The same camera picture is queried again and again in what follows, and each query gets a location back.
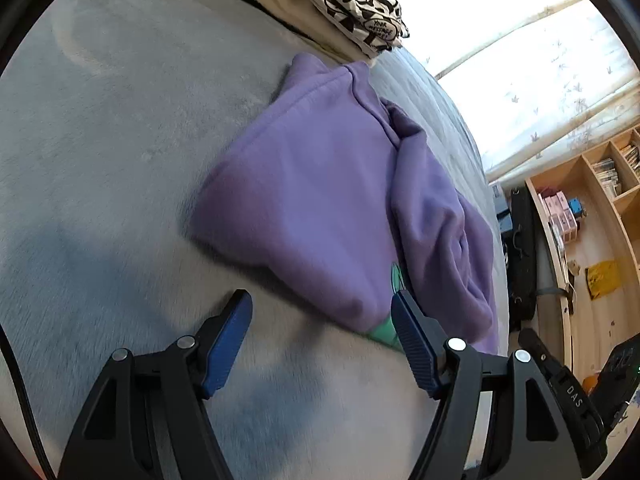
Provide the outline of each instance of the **gray blanket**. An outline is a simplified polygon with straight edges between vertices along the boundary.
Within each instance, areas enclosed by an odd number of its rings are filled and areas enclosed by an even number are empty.
[[[184,236],[210,165],[303,50],[238,0],[56,0],[0,78],[0,322],[55,468],[114,348],[165,348],[242,287],[254,320],[227,386],[207,403],[236,478],[411,471],[435,403],[404,356]],[[430,127],[433,153],[492,226],[505,352],[506,277],[472,137],[409,53],[383,54],[371,81]],[[487,400],[469,462],[481,455]],[[0,416],[33,462],[4,363]],[[165,438],[161,451],[169,456]],[[170,460],[166,468],[175,478]]]

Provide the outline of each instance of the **wooden shelf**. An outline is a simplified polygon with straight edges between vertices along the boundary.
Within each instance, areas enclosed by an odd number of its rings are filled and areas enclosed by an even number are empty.
[[[556,357],[580,381],[602,368],[615,345],[640,332],[640,180],[620,152],[630,142],[640,146],[640,136],[633,129],[527,180],[558,287],[567,288],[566,270],[538,193],[545,188],[561,190],[568,200],[578,198],[587,213],[578,240],[566,245],[566,260],[576,260],[582,268],[575,280],[574,314],[569,315],[565,298],[559,302],[561,316],[538,311],[540,337],[545,340],[545,333],[556,330],[554,340],[563,342]],[[608,157],[614,160],[623,188],[615,199],[607,196],[592,168]],[[592,301],[584,269],[604,260],[616,261],[622,286]]]

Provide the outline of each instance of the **purple sweatshirt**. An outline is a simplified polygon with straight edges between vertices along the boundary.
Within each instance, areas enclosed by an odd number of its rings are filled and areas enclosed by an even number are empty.
[[[356,332],[388,318],[400,267],[447,335],[497,351],[492,232],[364,62],[298,54],[206,179],[191,227]]]

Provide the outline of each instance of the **white curtain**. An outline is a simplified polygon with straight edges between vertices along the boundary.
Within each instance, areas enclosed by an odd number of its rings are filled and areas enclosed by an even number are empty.
[[[399,1],[405,47],[433,75],[500,38],[440,79],[490,181],[515,184],[640,121],[638,69],[588,0],[513,32],[566,0]]]

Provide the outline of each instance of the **stack of folded clothes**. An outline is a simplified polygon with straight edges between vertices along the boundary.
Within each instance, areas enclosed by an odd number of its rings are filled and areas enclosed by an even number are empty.
[[[402,46],[409,31],[398,0],[245,0],[338,62]]]

